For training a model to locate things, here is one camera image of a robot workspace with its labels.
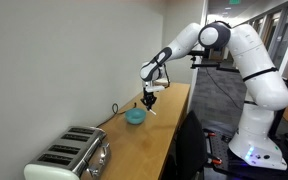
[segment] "white wall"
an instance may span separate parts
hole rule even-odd
[[[163,46],[167,46],[188,24],[200,24],[206,0],[168,0],[164,21]],[[191,84],[192,61],[189,56],[167,63],[172,82]]]
[[[68,126],[96,126],[141,91],[164,5],[105,2],[0,0],[0,180],[23,179]]]
[[[201,21],[199,22],[199,24],[202,26],[206,25],[207,11],[208,11],[208,0],[203,0],[203,9],[201,12]],[[204,50],[204,48],[201,45],[197,45],[194,50]],[[200,64],[200,63],[202,63],[202,59],[196,58],[195,64]],[[193,93],[194,93],[194,89],[195,89],[195,85],[196,85],[197,76],[198,76],[198,68],[195,68],[194,70],[192,70],[192,82],[191,82],[187,111],[191,110],[191,102],[192,102],[192,98],[193,98]]]

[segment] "bowl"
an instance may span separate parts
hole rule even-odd
[[[125,119],[131,124],[141,124],[146,117],[146,111],[140,108],[133,108],[125,112]]]

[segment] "cable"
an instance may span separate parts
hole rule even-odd
[[[215,82],[215,80],[213,79],[213,77],[210,75],[210,73],[208,72],[208,69],[206,68],[206,73],[208,74],[208,76],[212,79],[213,83],[215,84],[215,86],[217,86],[227,97],[229,97],[231,99],[231,101],[233,102],[233,104],[240,110],[243,110],[242,108],[240,108],[235,101],[232,99],[232,97],[226,93],[219,85],[217,85],[217,83]]]
[[[108,119],[106,119],[104,122],[102,122],[101,124],[99,124],[99,125],[97,125],[96,127],[98,128],[98,127],[100,127],[100,126],[102,126],[103,124],[105,124],[105,123],[107,123],[108,121],[110,121],[115,115],[120,115],[120,114],[124,114],[126,111],[128,111],[128,110],[126,110],[126,111],[123,111],[123,112],[120,112],[120,113],[117,113],[118,112],[118,105],[116,104],[116,103],[114,103],[113,105],[112,105],[112,111],[113,111],[113,115],[111,116],[111,117],[109,117]]]
[[[196,47],[197,45],[199,45],[199,44],[200,44],[200,43],[197,42],[196,44],[194,44],[193,48],[195,48],[195,47]]]
[[[170,78],[168,77],[168,74],[167,74],[166,64],[165,63],[164,63],[164,69],[165,69],[165,75],[166,75],[166,78],[167,78],[167,86],[165,88],[168,88],[168,87],[170,87],[171,82],[170,82]]]

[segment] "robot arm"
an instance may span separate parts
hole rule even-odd
[[[164,90],[163,86],[154,86],[154,81],[162,78],[163,65],[170,60],[186,56],[196,44],[200,29],[201,26],[198,24],[189,24],[150,62],[146,62],[142,65],[140,76],[143,80],[144,97],[141,101],[148,111],[154,113],[154,111],[152,111],[152,105],[155,103],[156,97],[153,92]]]
[[[150,62],[143,63],[140,76],[143,80],[144,97],[141,99],[147,110],[151,110],[156,101],[153,92],[164,90],[163,86],[154,86],[154,81],[162,78],[163,65],[174,59],[186,56],[197,44],[204,47],[223,47],[229,40],[229,30],[221,23],[212,23],[214,27],[203,31],[202,27],[196,23],[191,23],[185,27],[177,37],[163,50],[161,50]]]
[[[194,23],[187,26],[153,60],[143,64],[142,102],[151,110],[156,100],[153,92],[164,89],[153,84],[161,77],[162,65],[184,57],[197,42],[209,49],[227,46],[247,87],[239,126],[228,144],[230,150],[251,166],[285,170],[287,165],[282,153],[267,134],[274,111],[288,105],[288,89],[262,40],[250,25],[232,29],[222,22],[211,23],[203,28]]]

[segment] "silver toaster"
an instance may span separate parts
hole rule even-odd
[[[111,156],[106,133],[72,126],[24,168],[26,180],[99,179]]]

